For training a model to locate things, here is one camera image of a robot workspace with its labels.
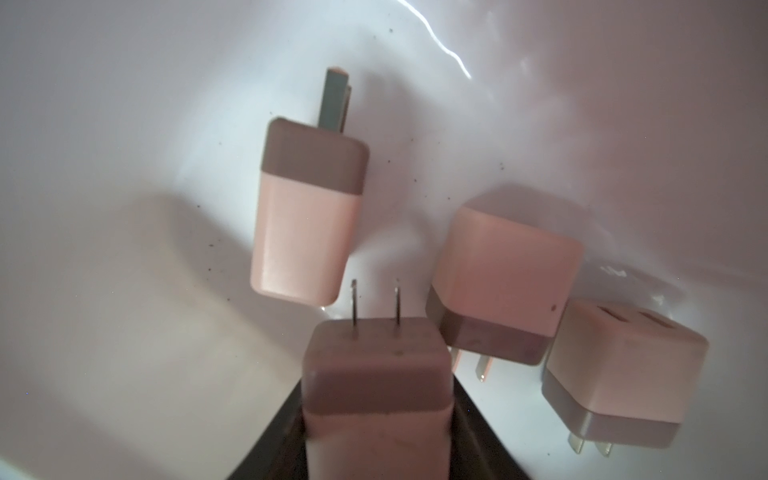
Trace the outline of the pink plug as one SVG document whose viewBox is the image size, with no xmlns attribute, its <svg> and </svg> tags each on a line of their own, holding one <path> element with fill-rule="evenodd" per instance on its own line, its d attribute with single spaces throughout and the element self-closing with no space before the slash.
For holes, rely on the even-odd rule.
<svg viewBox="0 0 768 480">
<path fill-rule="evenodd" d="M 351 316 L 313 331 L 302 361 L 311 479 L 446 479 L 454 410 L 452 357 L 437 327 L 400 312 Z"/>
<path fill-rule="evenodd" d="M 468 205 L 451 221 L 426 301 L 454 361 L 478 354 L 535 366 L 544 358 L 584 256 L 572 238 Z"/>
<path fill-rule="evenodd" d="M 666 449 L 709 350 L 700 333 L 630 304 L 572 299 L 549 352 L 542 394 L 580 453 L 592 443 Z"/>
<path fill-rule="evenodd" d="M 250 271 L 259 294 L 314 307 L 339 296 L 370 158 L 344 132 L 351 93 L 348 73 L 330 67 L 317 124 L 267 127 Z"/>
</svg>

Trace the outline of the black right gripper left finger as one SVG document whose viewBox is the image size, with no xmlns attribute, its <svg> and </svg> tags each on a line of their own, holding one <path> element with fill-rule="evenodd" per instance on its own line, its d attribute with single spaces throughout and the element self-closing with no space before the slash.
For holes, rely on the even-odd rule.
<svg viewBox="0 0 768 480">
<path fill-rule="evenodd" d="M 229 480 L 307 479 L 301 384 L 297 383 Z"/>
</svg>

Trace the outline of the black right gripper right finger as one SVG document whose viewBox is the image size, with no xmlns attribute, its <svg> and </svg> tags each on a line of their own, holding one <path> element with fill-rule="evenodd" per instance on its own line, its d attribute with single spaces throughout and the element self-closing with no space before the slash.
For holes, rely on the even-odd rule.
<svg viewBox="0 0 768 480">
<path fill-rule="evenodd" d="M 453 394 L 449 479 L 530 480 L 456 376 Z"/>
</svg>

